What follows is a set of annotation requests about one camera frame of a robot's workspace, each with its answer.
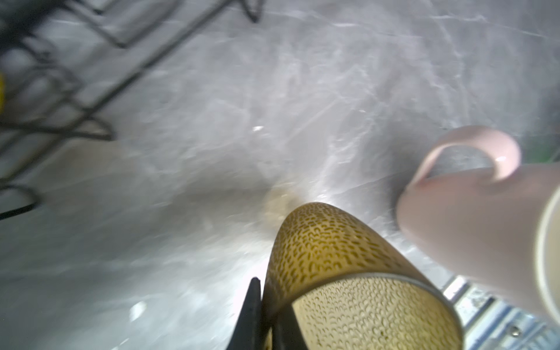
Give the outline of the pink mug white inside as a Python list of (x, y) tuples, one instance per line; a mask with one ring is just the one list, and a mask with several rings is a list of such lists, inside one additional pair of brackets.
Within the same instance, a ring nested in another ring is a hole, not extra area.
[[(448, 147), (493, 163), (431, 176)], [(559, 165), (524, 165), (517, 141), (470, 125), (427, 153), (396, 208), (403, 234), (444, 268), (546, 322), (559, 323)]]

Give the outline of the olive glass cup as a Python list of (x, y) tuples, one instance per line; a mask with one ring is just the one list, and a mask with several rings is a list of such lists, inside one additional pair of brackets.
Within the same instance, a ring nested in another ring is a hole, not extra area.
[(263, 293), (266, 349), (463, 349), (452, 304), (382, 236), (314, 202), (281, 224)]

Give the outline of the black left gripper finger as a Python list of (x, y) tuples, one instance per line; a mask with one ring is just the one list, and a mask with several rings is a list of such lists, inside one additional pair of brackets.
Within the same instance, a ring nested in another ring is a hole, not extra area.
[(262, 298), (257, 277), (251, 279), (227, 350), (262, 349)]

